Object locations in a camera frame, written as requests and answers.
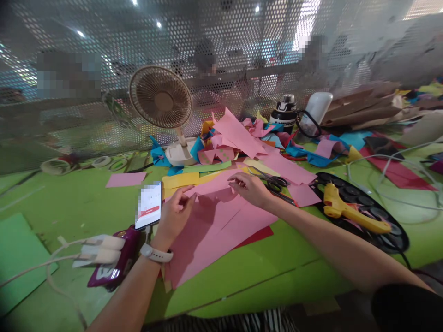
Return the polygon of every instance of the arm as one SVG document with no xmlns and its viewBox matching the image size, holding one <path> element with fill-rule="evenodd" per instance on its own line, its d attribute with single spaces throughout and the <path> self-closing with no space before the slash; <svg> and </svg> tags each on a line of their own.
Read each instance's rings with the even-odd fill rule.
<svg viewBox="0 0 443 332">
<path fill-rule="evenodd" d="M 167 252 L 185 227 L 197 194 L 184 193 L 193 186 L 177 189 L 162 207 L 162 216 L 151 247 Z M 87 331 L 140 331 L 156 284 L 161 264 L 140 256 L 121 286 Z"/>
<path fill-rule="evenodd" d="M 298 230 L 359 290 L 374 292 L 388 284 L 411 284 L 432 291 L 415 274 L 372 244 L 273 196 L 259 178 L 237 173 L 229 180 L 234 180 L 231 187 L 248 202 Z"/>
</svg>

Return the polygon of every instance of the green table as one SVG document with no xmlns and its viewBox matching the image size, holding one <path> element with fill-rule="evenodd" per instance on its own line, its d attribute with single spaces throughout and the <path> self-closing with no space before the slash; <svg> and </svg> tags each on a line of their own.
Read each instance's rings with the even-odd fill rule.
<svg viewBox="0 0 443 332">
<path fill-rule="evenodd" d="M 430 146 L 413 154 L 419 160 L 441 149 Z M 347 180 L 343 157 L 327 168 L 317 168 L 303 162 L 311 172 L 331 172 Z M 378 179 L 380 171 L 366 161 L 352 166 L 353 178 L 368 188 Z M 144 184 L 159 180 L 167 168 L 151 167 Z M 23 174 L 0 178 L 0 192 L 17 182 Z M 75 171 L 66 176 L 38 174 L 0 199 L 0 219 L 21 212 L 34 232 L 50 252 L 60 243 L 58 236 L 74 241 L 98 234 L 113 234 L 127 228 L 137 209 L 138 187 L 109 188 L 105 185 L 110 172 L 105 170 Z M 405 200 L 435 204 L 433 193 L 421 190 L 400 190 L 390 181 L 382 189 Z M 35 191 L 27 198 L 21 197 Z M 443 258 L 443 217 L 432 210 L 394 203 L 372 195 L 402 223 L 411 247 L 406 252 L 413 267 Z M 1 210 L 2 207 L 20 200 Z M 323 218 L 315 207 L 306 211 Z M 420 225 L 408 225 L 423 220 Z M 322 297 L 350 291 L 344 280 L 319 253 L 294 229 L 279 220 L 271 226 L 274 236 L 231 251 L 178 289 L 165 294 L 157 282 L 146 321 L 159 320 L 180 313 L 199 317 L 215 317 L 240 312 L 259 311 L 280 305 L 312 302 Z M 78 248 L 69 248 L 66 255 Z M 86 288 L 92 268 L 72 269 L 68 261 L 61 262 L 54 281 L 77 300 L 90 323 L 112 294 L 103 288 Z M 7 317 L 15 331 L 78 331 L 81 325 L 71 304 L 43 283 L 20 303 Z"/>
</svg>

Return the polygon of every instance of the yellow glue gun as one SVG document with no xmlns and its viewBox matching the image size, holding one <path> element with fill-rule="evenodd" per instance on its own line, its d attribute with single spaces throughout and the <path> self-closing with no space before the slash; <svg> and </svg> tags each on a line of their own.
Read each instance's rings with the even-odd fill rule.
<svg viewBox="0 0 443 332">
<path fill-rule="evenodd" d="M 368 229 L 372 233 L 386 234 L 391 232 L 391 225 L 384 221 L 378 221 L 361 214 L 348 206 L 338 193 L 333 183 L 328 183 L 324 188 L 324 213 L 331 218 L 340 218 L 342 215 L 356 224 Z"/>
</svg>

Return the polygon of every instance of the white watch strap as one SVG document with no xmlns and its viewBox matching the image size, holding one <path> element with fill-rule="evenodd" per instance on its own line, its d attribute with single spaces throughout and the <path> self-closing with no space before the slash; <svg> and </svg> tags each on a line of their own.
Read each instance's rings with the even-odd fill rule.
<svg viewBox="0 0 443 332">
<path fill-rule="evenodd" d="M 152 261 L 167 263 L 171 261 L 172 257 L 174 256 L 173 253 L 165 253 L 163 251 L 159 251 L 157 249 L 154 249 L 149 244 L 145 243 L 142 248 L 140 249 L 140 253 L 145 256 L 146 258 L 149 258 Z"/>
</svg>

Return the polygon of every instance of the perforated metal wall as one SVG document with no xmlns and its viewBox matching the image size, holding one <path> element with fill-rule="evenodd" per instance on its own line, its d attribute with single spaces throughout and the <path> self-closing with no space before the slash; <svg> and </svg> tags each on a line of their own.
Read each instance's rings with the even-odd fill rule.
<svg viewBox="0 0 443 332">
<path fill-rule="evenodd" d="M 188 136 L 225 106 L 269 116 L 285 93 L 302 108 L 315 91 L 415 87 L 443 72 L 443 0 L 15 0 L 0 12 L 0 174 L 64 153 L 149 149 L 149 134 L 174 141 L 130 106 L 127 85 L 143 65 L 169 68 L 190 88 Z M 101 90 L 129 126 L 99 97 L 39 98 L 39 56 L 73 53 L 99 56 Z"/>
</svg>

